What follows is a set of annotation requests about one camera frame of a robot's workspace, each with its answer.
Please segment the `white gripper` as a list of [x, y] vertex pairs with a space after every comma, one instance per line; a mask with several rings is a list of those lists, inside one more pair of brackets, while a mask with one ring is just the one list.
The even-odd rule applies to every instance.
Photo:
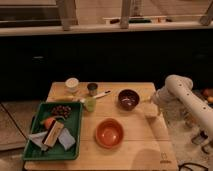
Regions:
[[158, 89], [151, 96], [151, 101], [157, 106], [158, 115], [161, 114], [162, 109], [168, 103], [168, 97], [169, 97], [169, 94], [165, 87]]

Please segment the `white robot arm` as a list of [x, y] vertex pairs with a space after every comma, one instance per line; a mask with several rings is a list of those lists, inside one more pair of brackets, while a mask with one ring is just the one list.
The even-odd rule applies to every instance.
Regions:
[[178, 99], [213, 139], [213, 109], [192, 92], [192, 87], [193, 81], [190, 78], [169, 75], [165, 79], [164, 86], [151, 96], [151, 101], [158, 106], [164, 106]]

